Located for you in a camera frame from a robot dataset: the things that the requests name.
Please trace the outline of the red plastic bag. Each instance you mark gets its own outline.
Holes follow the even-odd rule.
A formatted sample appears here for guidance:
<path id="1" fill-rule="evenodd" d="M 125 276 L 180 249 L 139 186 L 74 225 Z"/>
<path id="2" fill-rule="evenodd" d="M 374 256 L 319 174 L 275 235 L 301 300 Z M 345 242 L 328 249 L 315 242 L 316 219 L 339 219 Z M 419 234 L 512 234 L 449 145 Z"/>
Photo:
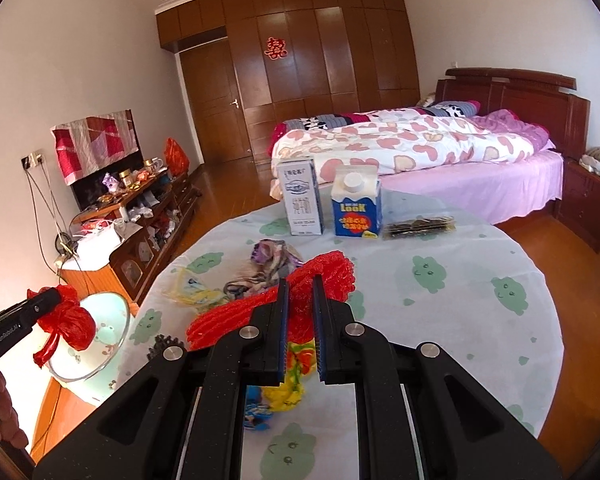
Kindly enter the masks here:
<path id="1" fill-rule="evenodd" d="M 60 303 L 38 319 L 38 326 L 50 335 L 43 348 L 33 355 L 38 367 L 42 367 L 53 356 L 61 339 L 73 350 L 83 351 L 96 334 L 94 318 L 80 305 L 76 289 L 60 284 L 56 290 L 60 295 Z"/>

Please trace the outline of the purple wrapper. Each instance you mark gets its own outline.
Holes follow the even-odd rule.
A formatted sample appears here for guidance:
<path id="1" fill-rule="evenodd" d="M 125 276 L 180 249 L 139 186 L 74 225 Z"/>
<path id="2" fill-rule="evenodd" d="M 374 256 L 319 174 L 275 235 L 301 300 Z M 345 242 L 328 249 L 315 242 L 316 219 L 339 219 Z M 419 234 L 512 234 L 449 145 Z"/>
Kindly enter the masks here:
<path id="1" fill-rule="evenodd" d="M 264 238 L 254 244 L 249 269 L 238 278 L 227 282 L 224 294 L 231 300 L 256 296 L 274 287 L 282 278 L 303 266 L 298 252 L 283 240 Z"/>

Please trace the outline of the orange-red foam fruit net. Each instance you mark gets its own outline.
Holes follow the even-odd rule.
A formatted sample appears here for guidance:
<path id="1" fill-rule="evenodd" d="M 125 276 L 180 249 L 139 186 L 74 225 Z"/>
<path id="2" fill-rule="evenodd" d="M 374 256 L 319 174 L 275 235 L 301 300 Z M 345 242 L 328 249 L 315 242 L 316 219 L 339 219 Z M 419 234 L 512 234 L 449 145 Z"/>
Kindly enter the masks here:
<path id="1" fill-rule="evenodd" d="M 314 338 L 312 287 L 315 275 L 321 275 L 329 299 L 345 302 L 355 291 L 354 264 L 339 250 L 318 255 L 294 270 L 286 278 L 289 287 L 287 336 L 294 344 L 305 344 Z M 246 326 L 253 309 L 276 299 L 277 287 L 274 286 L 198 316 L 186 330 L 189 350 L 213 346 L 225 334 Z"/>

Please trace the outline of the white box on cabinet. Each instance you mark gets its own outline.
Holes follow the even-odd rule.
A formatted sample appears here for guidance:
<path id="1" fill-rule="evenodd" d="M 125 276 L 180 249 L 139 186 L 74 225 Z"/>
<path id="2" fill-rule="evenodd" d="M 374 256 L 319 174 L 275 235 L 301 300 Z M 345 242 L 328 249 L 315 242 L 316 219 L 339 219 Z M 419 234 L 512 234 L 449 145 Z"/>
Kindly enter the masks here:
<path id="1" fill-rule="evenodd" d="M 120 244 L 121 238 L 112 224 L 97 228 L 79 239 L 76 264 L 83 271 L 97 271 L 106 266 Z"/>

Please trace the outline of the wooden TV cabinet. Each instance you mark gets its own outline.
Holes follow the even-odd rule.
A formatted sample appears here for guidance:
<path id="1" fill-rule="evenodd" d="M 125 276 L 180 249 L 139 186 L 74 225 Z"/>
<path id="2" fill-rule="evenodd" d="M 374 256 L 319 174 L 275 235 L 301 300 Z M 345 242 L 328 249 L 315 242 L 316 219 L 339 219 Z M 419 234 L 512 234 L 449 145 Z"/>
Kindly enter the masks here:
<path id="1" fill-rule="evenodd" d="M 97 271 L 79 268 L 76 248 L 65 260 L 58 261 L 59 276 L 76 289 L 80 298 L 94 292 L 116 292 L 136 313 L 157 275 L 174 257 L 200 196 L 190 174 L 173 177 L 162 170 L 117 202 L 81 212 L 71 221 L 79 239 L 112 224 L 121 244 L 106 266 Z"/>

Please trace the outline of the television with patchwork cloth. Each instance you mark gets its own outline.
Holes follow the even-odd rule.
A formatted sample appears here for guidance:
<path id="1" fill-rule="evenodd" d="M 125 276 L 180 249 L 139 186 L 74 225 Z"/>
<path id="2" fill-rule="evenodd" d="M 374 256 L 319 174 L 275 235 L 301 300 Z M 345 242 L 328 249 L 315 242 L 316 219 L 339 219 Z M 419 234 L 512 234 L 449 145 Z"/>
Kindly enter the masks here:
<path id="1" fill-rule="evenodd" d="M 123 170 L 143 167 L 133 115 L 119 110 L 92 115 L 50 128 L 65 184 L 81 210 L 108 192 L 104 177 L 116 179 Z"/>

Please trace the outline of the orange-red hanging bag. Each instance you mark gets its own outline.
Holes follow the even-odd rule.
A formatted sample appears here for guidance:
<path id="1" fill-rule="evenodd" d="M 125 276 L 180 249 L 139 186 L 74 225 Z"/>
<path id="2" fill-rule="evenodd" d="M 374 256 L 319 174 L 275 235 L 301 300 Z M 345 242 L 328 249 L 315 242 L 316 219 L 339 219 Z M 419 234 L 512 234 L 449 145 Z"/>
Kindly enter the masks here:
<path id="1" fill-rule="evenodd" d="M 188 174 L 189 158 L 177 140 L 173 138 L 166 139 L 163 155 L 164 162 L 169 167 L 173 177 L 181 177 L 183 174 Z"/>

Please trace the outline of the blue Look milk carton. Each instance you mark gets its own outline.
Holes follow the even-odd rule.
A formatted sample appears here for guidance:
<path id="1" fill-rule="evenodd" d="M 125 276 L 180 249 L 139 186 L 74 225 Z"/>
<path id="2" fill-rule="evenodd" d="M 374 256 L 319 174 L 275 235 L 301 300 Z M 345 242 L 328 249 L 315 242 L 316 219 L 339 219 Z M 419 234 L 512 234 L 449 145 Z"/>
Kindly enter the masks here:
<path id="1" fill-rule="evenodd" d="M 381 232 L 381 187 L 372 165 L 341 166 L 332 184 L 336 236 L 377 238 Z"/>

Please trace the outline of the wooden nightstand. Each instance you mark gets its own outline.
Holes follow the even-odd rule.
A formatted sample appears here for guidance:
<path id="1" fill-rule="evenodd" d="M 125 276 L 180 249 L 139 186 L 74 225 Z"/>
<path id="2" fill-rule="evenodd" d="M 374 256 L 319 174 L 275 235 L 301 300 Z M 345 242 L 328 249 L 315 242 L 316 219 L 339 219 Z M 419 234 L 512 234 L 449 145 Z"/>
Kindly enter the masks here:
<path id="1" fill-rule="evenodd" d="M 600 252 L 600 177 L 567 159 L 557 219 Z"/>

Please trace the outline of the white tall milk carton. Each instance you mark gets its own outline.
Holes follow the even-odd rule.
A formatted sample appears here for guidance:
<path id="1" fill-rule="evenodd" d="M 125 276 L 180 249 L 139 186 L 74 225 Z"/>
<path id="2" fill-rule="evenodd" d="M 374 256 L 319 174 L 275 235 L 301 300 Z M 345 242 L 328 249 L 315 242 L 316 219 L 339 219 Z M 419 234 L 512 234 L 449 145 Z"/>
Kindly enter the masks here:
<path id="1" fill-rule="evenodd" d="M 322 235 L 322 204 L 312 157 L 283 160 L 277 177 L 286 209 L 290 234 Z"/>

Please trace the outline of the pink heart-print duvet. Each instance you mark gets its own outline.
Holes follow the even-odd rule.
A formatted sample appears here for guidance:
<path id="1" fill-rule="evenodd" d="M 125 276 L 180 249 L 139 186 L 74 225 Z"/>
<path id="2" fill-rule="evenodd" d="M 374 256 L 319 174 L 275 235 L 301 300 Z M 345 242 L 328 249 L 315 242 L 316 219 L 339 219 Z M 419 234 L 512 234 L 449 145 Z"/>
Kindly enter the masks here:
<path id="1" fill-rule="evenodd" d="M 330 183 L 342 165 L 373 165 L 378 174 L 442 166 L 522 162 L 552 148 L 547 128 L 511 110 L 478 114 L 475 101 L 373 110 L 361 116 L 294 120 L 273 144 L 272 176 L 288 159 L 313 159 L 317 182 Z"/>

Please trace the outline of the wooden door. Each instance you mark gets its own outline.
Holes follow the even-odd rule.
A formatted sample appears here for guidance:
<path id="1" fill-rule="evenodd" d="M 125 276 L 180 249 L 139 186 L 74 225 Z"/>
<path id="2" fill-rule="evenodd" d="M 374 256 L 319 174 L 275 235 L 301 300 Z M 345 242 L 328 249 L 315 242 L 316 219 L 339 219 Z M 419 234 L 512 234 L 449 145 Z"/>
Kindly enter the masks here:
<path id="1" fill-rule="evenodd" d="M 190 110 L 204 162 L 248 158 L 251 145 L 226 38 L 180 54 Z"/>

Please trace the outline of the wooden wardrobe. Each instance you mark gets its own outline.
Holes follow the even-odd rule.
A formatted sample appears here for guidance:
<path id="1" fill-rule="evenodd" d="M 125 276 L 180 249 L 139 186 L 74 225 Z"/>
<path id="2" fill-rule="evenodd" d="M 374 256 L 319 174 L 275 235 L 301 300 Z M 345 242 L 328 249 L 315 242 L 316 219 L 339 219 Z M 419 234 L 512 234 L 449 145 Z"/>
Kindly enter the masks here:
<path id="1" fill-rule="evenodd" d="M 404 0 L 193 0 L 157 16 L 161 47 L 180 54 L 226 38 L 255 162 L 275 125 L 326 113 L 413 105 L 416 54 Z M 271 61 L 268 37 L 288 55 Z"/>

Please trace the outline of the wall power socket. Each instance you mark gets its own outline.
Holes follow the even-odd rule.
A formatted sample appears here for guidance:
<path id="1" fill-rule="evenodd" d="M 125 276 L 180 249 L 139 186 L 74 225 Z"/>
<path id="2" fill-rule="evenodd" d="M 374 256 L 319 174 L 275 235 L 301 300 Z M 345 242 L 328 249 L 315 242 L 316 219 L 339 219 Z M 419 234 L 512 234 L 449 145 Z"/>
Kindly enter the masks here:
<path id="1" fill-rule="evenodd" d="M 32 152 L 27 154 L 21 159 L 21 166 L 24 171 L 40 166 L 44 162 L 44 155 L 42 152 Z"/>

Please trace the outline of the dark wooden bed frame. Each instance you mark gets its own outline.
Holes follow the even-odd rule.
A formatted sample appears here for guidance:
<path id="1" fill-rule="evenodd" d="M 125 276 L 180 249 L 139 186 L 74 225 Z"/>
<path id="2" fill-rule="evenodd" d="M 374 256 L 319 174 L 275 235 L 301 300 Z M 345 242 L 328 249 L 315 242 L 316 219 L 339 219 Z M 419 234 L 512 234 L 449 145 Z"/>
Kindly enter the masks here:
<path id="1" fill-rule="evenodd" d="M 475 101 L 479 114 L 509 110 L 548 132 L 550 145 L 530 158 L 499 170 L 481 169 L 463 207 L 492 224 L 555 209 L 564 195 L 565 164 L 584 154 L 591 103 L 573 93 L 572 77 L 513 68 L 450 68 L 438 81 L 436 100 Z"/>

